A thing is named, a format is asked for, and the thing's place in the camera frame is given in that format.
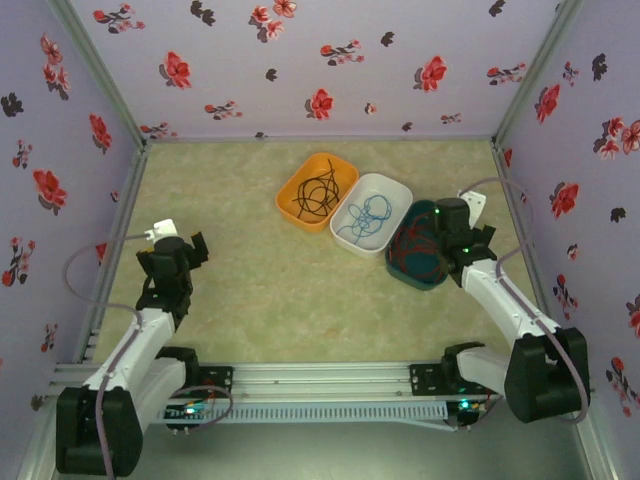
red cable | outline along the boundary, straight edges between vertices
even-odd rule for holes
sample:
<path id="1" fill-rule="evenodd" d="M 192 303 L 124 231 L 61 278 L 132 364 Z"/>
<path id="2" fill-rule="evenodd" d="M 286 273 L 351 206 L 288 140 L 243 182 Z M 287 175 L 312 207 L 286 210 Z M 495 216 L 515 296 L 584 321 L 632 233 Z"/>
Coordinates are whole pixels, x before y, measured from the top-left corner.
<path id="1" fill-rule="evenodd" d="M 395 262 L 398 268 L 406 275 L 409 275 L 406 263 L 406 259 L 409 255 L 435 255 L 438 253 L 437 243 L 433 239 L 423 235 L 423 232 L 427 231 L 427 225 L 424 223 L 422 225 L 418 225 L 418 222 L 428 218 L 429 212 L 416 216 L 413 219 L 411 226 L 409 228 L 400 227 L 392 240 L 391 248 L 389 249 L 389 262 L 393 262 L 395 257 Z M 410 276 L 414 278 L 427 278 L 435 275 L 437 272 L 439 273 L 435 283 L 438 283 L 444 275 L 439 264 L 430 272 Z"/>

tangled cable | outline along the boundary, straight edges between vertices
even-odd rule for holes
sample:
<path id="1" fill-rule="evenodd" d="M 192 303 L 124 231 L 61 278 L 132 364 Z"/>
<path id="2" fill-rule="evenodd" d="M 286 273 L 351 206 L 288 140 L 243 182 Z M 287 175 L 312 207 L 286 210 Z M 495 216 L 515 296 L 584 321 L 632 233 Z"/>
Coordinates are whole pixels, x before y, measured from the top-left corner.
<path id="1" fill-rule="evenodd" d="M 426 273 L 410 273 L 407 267 L 407 257 L 409 256 L 433 255 L 435 257 L 438 253 L 438 244 L 432 238 L 427 236 L 429 232 L 429 225 L 427 222 L 429 215 L 430 212 L 417 215 L 413 219 L 409 228 L 401 226 L 398 229 L 391 242 L 391 247 L 389 248 L 389 262 L 392 265 L 397 266 L 402 273 L 416 279 L 429 280 L 433 278 L 433 276 L 437 275 L 435 280 L 431 283 L 439 283 L 445 275 L 445 272 L 440 266 L 439 260 L 438 264 Z"/>
<path id="2" fill-rule="evenodd" d="M 329 171 L 327 173 L 323 173 L 317 177 L 308 178 L 298 185 L 298 196 L 292 200 L 292 202 L 298 202 L 298 205 L 300 206 L 298 218 L 300 218 L 300 215 L 302 215 L 303 212 L 310 213 L 318 217 L 326 217 L 331 213 L 333 208 L 331 204 L 335 202 L 333 205 L 335 207 L 335 205 L 340 201 L 340 198 L 338 198 L 340 188 L 334 178 L 336 171 L 333 168 L 331 160 L 327 159 L 327 161 L 329 162 Z M 318 194 L 316 193 L 318 191 L 320 191 L 319 199 L 317 198 Z"/>
<path id="3" fill-rule="evenodd" d="M 383 215 L 374 215 L 371 213 L 371 202 L 376 198 L 380 198 L 384 201 Z M 393 209 L 391 208 L 389 200 L 387 200 L 384 195 L 376 194 L 367 198 L 364 201 L 362 208 L 353 203 L 349 204 L 348 211 L 354 218 L 354 221 L 351 225 L 341 227 L 337 233 L 339 234 L 345 228 L 351 229 L 351 233 L 356 237 L 356 241 L 353 242 L 353 244 L 357 245 L 361 238 L 370 237 L 371 235 L 378 233 L 382 229 L 384 222 L 391 218 L 391 212 Z"/>

white bracket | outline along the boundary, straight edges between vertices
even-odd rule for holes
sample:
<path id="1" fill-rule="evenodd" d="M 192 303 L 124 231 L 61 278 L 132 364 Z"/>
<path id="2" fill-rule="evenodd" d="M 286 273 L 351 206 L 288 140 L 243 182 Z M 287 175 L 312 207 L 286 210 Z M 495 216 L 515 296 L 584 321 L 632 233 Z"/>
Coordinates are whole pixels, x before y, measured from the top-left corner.
<path id="1" fill-rule="evenodd" d="M 158 240 L 164 237 L 178 236 L 178 230 L 176 229 L 176 225 L 173 223 L 173 220 L 171 220 L 170 218 L 154 223 L 153 229 L 147 230 L 144 233 L 147 235 L 147 240 L 153 241 L 154 244 Z"/>
<path id="2" fill-rule="evenodd" d="M 485 204 L 487 203 L 487 197 L 478 192 L 468 191 L 464 195 L 460 196 L 458 191 L 458 198 L 463 199 L 469 205 L 469 228 L 473 228 L 476 222 L 482 214 Z"/>

gray cable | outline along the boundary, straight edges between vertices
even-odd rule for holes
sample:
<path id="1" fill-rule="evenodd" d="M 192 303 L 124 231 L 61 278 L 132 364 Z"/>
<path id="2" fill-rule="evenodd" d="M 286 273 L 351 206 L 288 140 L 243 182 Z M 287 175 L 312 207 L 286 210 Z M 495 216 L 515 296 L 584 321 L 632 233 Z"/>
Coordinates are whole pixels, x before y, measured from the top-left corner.
<path id="1" fill-rule="evenodd" d="M 126 240 L 135 240 L 139 238 L 148 238 L 148 237 L 145 234 L 130 235 L 126 237 L 114 237 L 107 240 L 106 243 L 112 244 L 118 241 L 124 242 Z M 111 372 L 113 372 L 116 369 L 116 366 L 118 365 L 118 362 L 120 361 L 122 356 L 126 353 L 127 349 L 131 346 L 131 344 L 135 341 L 136 337 L 140 334 L 140 330 L 142 328 L 142 314 L 135 308 L 130 307 L 128 305 L 124 305 L 120 303 L 98 302 L 91 298 L 85 297 L 84 295 L 81 295 L 77 291 L 75 291 L 71 286 L 71 284 L 69 284 L 68 273 L 69 273 L 69 266 L 71 265 L 71 262 L 73 262 L 78 256 L 82 255 L 83 253 L 89 250 L 94 250 L 95 248 L 96 247 L 93 244 L 87 245 L 86 247 L 82 247 L 81 249 L 77 250 L 73 255 L 71 255 L 67 259 L 67 261 L 64 263 L 64 266 L 62 267 L 62 283 L 64 284 L 65 288 L 69 292 L 71 292 L 77 298 L 85 301 L 89 305 L 94 305 L 96 307 L 102 307 L 102 308 L 121 308 L 123 310 L 127 310 L 128 312 L 133 313 L 133 315 L 135 315 L 136 317 L 136 322 L 139 327 L 133 331 L 129 339 L 125 342 L 125 344 L 118 351 L 118 353 L 116 353 L 116 355 L 113 357 L 113 360 L 109 364 L 109 367 L 107 368 L 107 371 L 104 377 L 102 377 L 102 383 L 100 383 L 100 388 L 98 389 L 98 395 L 96 397 L 96 409 L 95 409 L 96 428 L 98 430 L 98 438 L 100 440 L 100 449 L 102 451 L 102 457 L 104 460 L 104 469 L 105 469 L 107 478 L 109 480 L 115 480 L 116 477 L 113 474 L 113 464 L 111 463 L 111 456 L 109 454 L 109 442 L 107 441 L 107 434 L 104 429 L 104 420 L 102 418 L 102 403 L 104 401 L 104 392 L 106 391 L 107 384 L 109 383 L 109 375 L 111 374 Z"/>
<path id="2" fill-rule="evenodd" d="M 520 186 L 518 183 L 516 183 L 516 182 L 514 182 L 512 180 L 507 180 L 506 178 L 499 178 L 499 177 L 484 178 L 484 179 L 479 180 L 479 181 L 477 181 L 475 183 L 472 183 L 467 188 L 464 188 L 459 193 L 458 196 L 461 197 L 462 195 L 467 193 L 469 190 L 472 190 L 473 188 L 477 187 L 478 185 L 483 185 L 485 183 L 492 183 L 492 182 L 500 182 L 503 185 L 506 184 L 506 185 L 511 185 L 513 187 L 516 187 L 518 190 L 520 190 L 520 192 L 522 192 L 525 195 L 526 198 L 529 198 L 529 195 L 528 195 L 527 191 L 522 186 Z M 556 337 L 553 335 L 551 330 L 549 330 L 549 328 L 547 328 L 547 326 L 538 318 L 538 315 L 536 315 L 536 313 L 531 308 L 529 308 L 529 306 L 524 302 L 524 300 L 522 300 L 522 298 L 520 298 L 520 295 L 518 295 L 511 288 L 511 286 L 509 286 L 509 284 L 504 280 L 504 278 L 502 278 L 502 276 L 503 276 L 502 264 L 505 261 L 509 260 L 514 255 L 516 255 L 517 253 L 521 252 L 524 249 L 525 245 L 528 245 L 529 241 L 531 240 L 531 233 L 533 232 L 533 218 L 534 218 L 534 216 L 533 216 L 533 205 L 531 205 L 531 209 L 530 210 L 531 210 L 531 217 L 529 219 L 529 231 L 526 232 L 524 241 L 522 243 L 520 243 L 518 245 L 518 247 L 516 247 L 515 249 L 511 250 L 509 253 L 507 253 L 506 255 L 504 255 L 503 257 L 501 257 L 498 260 L 498 262 L 496 263 L 496 269 L 495 269 L 496 278 L 500 282 L 500 285 L 502 285 L 502 287 L 509 293 L 511 298 L 513 298 L 518 303 L 518 305 L 520 305 L 520 307 L 522 307 L 522 309 L 527 313 L 529 318 L 531 318 L 536 323 L 536 325 L 538 327 L 540 327 L 540 329 L 545 333 L 545 335 L 549 338 L 549 340 L 551 341 L 551 343 L 553 344 L 555 349 L 558 351 L 558 353 L 562 357 L 562 360 L 564 361 L 565 365 L 569 369 L 569 372 L 571 373 L 571 376 L 573 377 L 573 381 L 576 383 L 576 386 L 578 387 L 578 392 L 580 394 L 580 413 L 578 414 L 577 417 L 572 418 L 572 419 L 565 419 L 565 418 L 561 418 L 561 417 L 558 417 L 558 418 L 561 421 L 564 421 L 564 422 L 567 422 L 567 423 L 570 423 L 570 424 L 577 424 L 577 423 L 580 423 L 582 420 L 584 420 L 586 418 L 587 411 L 589 409 L 589 397 L 587 396 L 587 390 L 586 390 L 586 388 L 584 386 L 584 383 L 582 382 L 582 379 L 580 378 L 580 374 L 578 373 L 578 369 L 573 364 L 573 362 L 571 361 L 571 358 L 567 354 L 566 350 L 562 347 L 562 345 L 560 344 L 558 339 L 556 339 Z"/>

black cable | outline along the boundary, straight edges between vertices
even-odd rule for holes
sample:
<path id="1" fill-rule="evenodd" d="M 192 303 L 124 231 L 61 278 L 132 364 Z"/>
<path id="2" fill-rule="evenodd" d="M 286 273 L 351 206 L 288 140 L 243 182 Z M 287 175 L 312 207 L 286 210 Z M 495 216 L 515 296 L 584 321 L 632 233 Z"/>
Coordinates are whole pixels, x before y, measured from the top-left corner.
<path id="1" fill-rule="evenodd" d="M 333 168 L 331 160 L 327 159 L 327 161 L 329 162 L 328 172 L 318 175 L 317 177 L 308 178 L 298 185 L 298 197 L 292 200 L 292 202 L 298 202 L 300 206 L 298 218 L 300 218 L 304 212 L 318 217 L 326 217 L 331 213 L 333 208 L 331 204 L 335 202 L 335 205 L 337 205 L 340 201 L 338 197 L 340 188 L 334 177 L 336 171 Z M 314 198 L 314 194 L 317 191 L 320 191 L 320 199 Z M 317 205 L 317 207 L 311 208 L 309 203 L 313 203 L 314 206 Z"/>

